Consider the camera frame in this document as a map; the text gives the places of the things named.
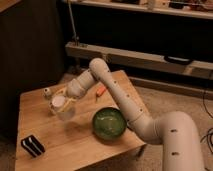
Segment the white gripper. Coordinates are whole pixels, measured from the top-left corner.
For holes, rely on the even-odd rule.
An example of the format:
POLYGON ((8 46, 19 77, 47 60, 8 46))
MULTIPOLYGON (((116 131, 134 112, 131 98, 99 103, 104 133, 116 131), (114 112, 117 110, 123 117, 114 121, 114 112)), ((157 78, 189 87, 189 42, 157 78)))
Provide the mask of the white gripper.
POLYGON ((78 95, 74 94, 73 92, 69 92, 68 90, 66 90, 66 88, 62 88, 62 89, 56 91, 55 94, 53 95, 53 97, 65 96, 65 94, 66 94, 66 97, 68 97, 69 99, 62 107, 63 112, 70 110, 73 107, 73 105, 75 104, 76 100, 80 99, 80 97, 78 95))

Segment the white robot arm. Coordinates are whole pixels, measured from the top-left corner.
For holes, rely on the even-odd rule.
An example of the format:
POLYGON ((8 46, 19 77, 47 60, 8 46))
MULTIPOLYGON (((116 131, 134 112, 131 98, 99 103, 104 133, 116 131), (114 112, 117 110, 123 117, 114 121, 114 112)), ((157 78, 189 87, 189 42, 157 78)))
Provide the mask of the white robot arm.
POLYGON ((94 58, 89 68, 58 90, 51 111, 68 118, 74 102, 98 81, 104 84, 134 133, 144 142, 163 146, 162 171, 205 171, 198 129, 186 113, 174 111, 153 119, 113 78, 107 63, 94 58))

